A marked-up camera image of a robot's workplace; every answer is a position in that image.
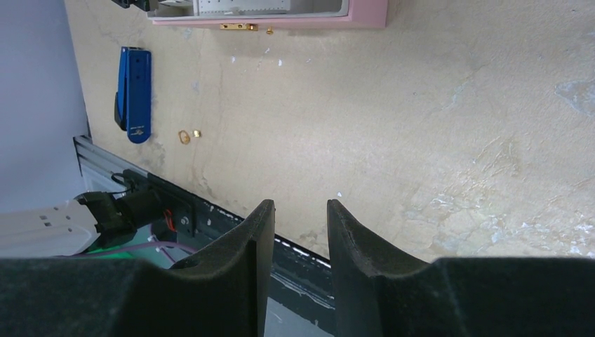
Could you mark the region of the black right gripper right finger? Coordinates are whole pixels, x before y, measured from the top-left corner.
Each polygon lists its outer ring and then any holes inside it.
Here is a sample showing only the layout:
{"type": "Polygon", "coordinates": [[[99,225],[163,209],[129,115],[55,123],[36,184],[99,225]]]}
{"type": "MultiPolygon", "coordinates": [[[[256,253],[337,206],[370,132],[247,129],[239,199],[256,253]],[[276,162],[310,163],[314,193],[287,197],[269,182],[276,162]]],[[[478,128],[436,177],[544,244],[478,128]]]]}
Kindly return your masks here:
{"type": "Polygon", "coordinates": [[[594,261],[439,258],[396,248],[336,199],[327,228],[339,336],[593,336],[594,261]]]}

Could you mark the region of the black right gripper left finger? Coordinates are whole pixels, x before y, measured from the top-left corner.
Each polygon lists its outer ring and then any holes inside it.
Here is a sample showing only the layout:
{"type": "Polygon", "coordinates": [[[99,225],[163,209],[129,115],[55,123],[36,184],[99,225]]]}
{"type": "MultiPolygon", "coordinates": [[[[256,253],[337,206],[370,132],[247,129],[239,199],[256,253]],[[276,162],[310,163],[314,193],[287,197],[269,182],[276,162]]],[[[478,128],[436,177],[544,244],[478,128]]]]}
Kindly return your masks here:
{"type": "Polygon", "coordinates": [[[163,269],[140,259],[1,261],[2,336],[262,336],[275,205],[163,269]]]}

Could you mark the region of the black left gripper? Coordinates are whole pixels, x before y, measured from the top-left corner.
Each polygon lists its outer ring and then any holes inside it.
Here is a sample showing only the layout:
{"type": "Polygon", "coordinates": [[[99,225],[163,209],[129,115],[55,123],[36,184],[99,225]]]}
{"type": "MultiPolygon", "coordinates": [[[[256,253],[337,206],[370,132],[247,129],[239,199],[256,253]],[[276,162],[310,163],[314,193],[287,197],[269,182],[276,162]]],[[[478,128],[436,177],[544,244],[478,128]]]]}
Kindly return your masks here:
{"type": "Polygon", "coordinates": [[[136,7],[144,12],[154,11],[159,7],[159,0],[112,0],[112,2],[121,8],[136,7]]]}

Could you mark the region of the pink jewelry box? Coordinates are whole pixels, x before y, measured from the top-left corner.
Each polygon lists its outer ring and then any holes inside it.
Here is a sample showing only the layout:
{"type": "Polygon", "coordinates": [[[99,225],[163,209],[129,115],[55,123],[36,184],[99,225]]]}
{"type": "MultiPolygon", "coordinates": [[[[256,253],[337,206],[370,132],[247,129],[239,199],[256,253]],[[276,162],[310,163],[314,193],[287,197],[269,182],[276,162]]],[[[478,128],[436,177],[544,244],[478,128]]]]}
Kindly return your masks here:
{"type": "Polygon", "coordinates": [[[382,29],[387,0],[160,1],[147,12],[154,25],[224,31],[382,29]]]}

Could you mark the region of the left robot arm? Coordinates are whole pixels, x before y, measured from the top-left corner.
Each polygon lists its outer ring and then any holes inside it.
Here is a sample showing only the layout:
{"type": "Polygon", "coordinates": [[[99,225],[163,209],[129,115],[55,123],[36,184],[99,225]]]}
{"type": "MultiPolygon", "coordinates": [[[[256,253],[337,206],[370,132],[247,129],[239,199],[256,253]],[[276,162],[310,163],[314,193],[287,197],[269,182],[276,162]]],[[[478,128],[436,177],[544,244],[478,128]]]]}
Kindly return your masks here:
{"type": "Polygon", "coordinates": [[[88,118],[62,1],[1,2],[1,256],[77,256],[162,220],[151,191],[84,192],[88,118]]]}

